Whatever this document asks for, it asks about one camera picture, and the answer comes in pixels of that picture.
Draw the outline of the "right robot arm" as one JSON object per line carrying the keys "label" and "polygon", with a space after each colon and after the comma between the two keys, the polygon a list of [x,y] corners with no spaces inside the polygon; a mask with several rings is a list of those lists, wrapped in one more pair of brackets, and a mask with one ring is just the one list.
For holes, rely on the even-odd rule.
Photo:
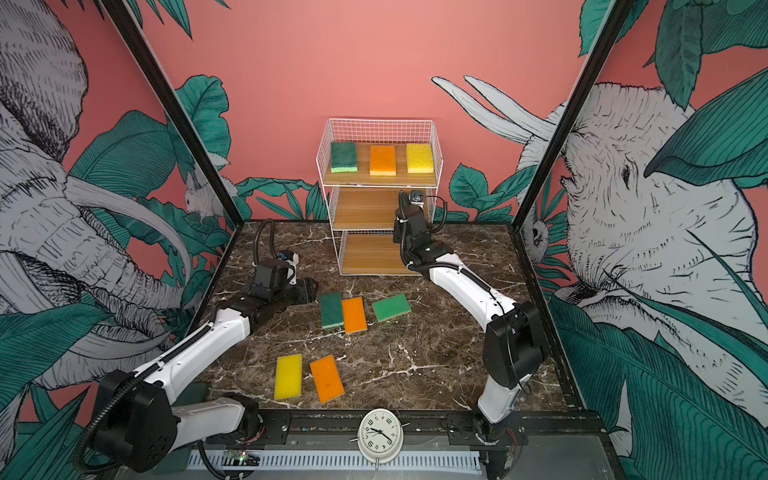
{"label": "right robot arm", "polygon": [[427,221],[422,205],[398,193],[393,242],[404,266],[449,293],[484,332],[483,365],[488,373],[478,398],[473,430],[484,444],[508,436],[515,403],[549,354],[540,311],[503,295],[472,271]]}

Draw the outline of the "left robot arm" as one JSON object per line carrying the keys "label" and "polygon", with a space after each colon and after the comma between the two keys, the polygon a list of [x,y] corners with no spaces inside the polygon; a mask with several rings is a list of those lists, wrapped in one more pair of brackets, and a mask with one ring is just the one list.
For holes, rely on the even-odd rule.
{"label": "left robot arm", "polygon": [[96,407],[73,452],[83,475],[120,467],[142,473],[169,453],[226,436],[251,445],[266,430],[257,402],[222,397],[186,406],[178,397],[200,373],[231,347],[248,338],[275,314],[317,298],[316,280],[298,275],[292,250],[259,253],[252,243],[253,277],[242,292],[218,305],[209,322],[167,352],[130,372],[115,370],[99,384]]}

